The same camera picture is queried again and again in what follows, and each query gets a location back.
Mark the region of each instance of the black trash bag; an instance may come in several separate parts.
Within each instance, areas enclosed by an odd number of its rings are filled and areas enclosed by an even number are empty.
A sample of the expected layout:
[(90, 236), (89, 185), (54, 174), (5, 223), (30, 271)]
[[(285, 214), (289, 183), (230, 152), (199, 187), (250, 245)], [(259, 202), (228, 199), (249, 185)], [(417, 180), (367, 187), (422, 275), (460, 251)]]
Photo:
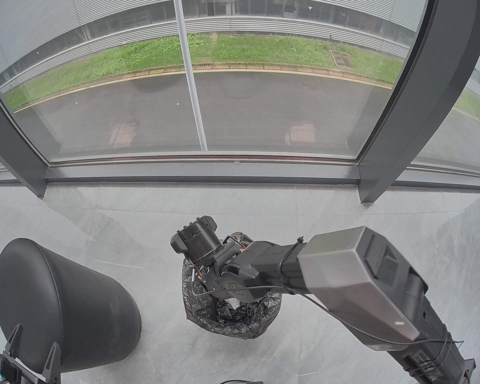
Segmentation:
[[(253, 241), (240, 232), (231, 236), (245, 247)], [(199, 327), (219, 335), (255, 339), (267, 330), (278, 315), (282, 303), (280, 293), (268, 293), (259, 301), (241, 303), (236, 309), (228, 301), (212, 295), (195, 297), (192, 294), (192, 269), (192, 264), (187, 259), (183, 260), (183, 304), (187, 319)], [(193, 289), (196, 294), (206, 292), (197, 278), (193, 282)]]

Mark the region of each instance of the curb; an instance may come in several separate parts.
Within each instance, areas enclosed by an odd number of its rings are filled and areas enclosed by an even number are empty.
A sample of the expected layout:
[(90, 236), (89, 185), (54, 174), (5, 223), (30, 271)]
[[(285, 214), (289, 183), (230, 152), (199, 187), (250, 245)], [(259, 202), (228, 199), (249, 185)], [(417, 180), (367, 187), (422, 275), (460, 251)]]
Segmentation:
[[(341, 79), (347, 81), (353, 81), (356, 83), (362, 83), (367, 85), (374, 85), (381, 88), (392, 89), (393, 85), (380, 81), (379, 79), (356, 75), (351, 72), (344, 72), (336, 69), (326, 69), (317, 67), (303, 67), (297, 65), (287, 64), (262, 64), (262, 63), (227, 63), (227, 64), (215, 64), (205, 63), (193, 65), (193, 72), (274, 72), (274, 73), (297, 73), (318, 77), (327, 77), (332, 79)], [(153, 68), (148, 71), (122, 73), (118, 75), (102, 77), (98, 80), (79, 84), (75, 87), (63, 88), (57, 93), (50, 94), (48, 97), (39, 98), (18, 108), (14, 113), (21, 112), (27, 108), (41, 104), (46, 101), (53, 100), (57, 97), (66, 96), (74, 92), (83, 91), (85, 89), (95, 88), (102, 85), (121, 83), (132, 79), (140, 79), (146, 77), (164, 76), (170, 74), (185, 73), (183, 65), (176, 65), (166, 68)]]

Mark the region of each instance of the road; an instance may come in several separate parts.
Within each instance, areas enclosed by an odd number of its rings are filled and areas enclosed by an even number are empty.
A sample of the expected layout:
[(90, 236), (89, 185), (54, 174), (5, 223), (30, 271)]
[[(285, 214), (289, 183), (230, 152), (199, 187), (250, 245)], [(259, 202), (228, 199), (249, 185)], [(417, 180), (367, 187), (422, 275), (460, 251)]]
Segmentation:
[[(203, 72), (195, 80), (211, 151), (356, 157), (391, 92), (291, 73)], [(16, 117), (49, 160), (200, 150), (184, 74), (75, 92)], [(420, 160), (480, 165), (477, 143), (479, 123), (452, 111)]]

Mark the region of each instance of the grass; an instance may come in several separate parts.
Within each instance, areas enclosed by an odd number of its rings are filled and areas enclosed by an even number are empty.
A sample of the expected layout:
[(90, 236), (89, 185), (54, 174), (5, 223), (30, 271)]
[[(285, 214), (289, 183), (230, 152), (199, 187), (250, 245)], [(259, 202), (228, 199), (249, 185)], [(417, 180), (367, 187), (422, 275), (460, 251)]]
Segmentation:
[[(402, 61), (379, 53), (293, 36), (219, 34), (213, 43), (210, 35), (193, 34), (189, 36), (189, 48), (193, 64), (249, 62), (320, 68), (335, 67), (330, 54), (330, 49), (335, 49), (351, 56), (353, 68), (348, 71), (389, 83), (395, 82), (402, 67)], [(177, 36), (140, 41), (54, 68), (10, 90), (5, 99), (15, 110), (102, 77), (176, 65), (183, 65)]]
[(455, 103), (455, 107), (480, 119), (480, 98), (464, 90)]

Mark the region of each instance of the drain grate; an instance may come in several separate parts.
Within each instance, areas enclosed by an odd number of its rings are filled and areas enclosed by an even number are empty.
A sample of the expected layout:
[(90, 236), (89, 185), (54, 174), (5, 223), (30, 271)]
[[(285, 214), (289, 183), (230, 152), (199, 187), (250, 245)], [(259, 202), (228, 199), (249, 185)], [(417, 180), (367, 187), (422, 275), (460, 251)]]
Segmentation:
[(348, 53), (338, 52), (338, 51), (333, 51), (333, 50), (330, 50), (330, 53), (332, 54), (333, 61), (335, 62), (335, 65), (337, 67), (353, 68), (352, 58), (350, 57), (350, 55)]

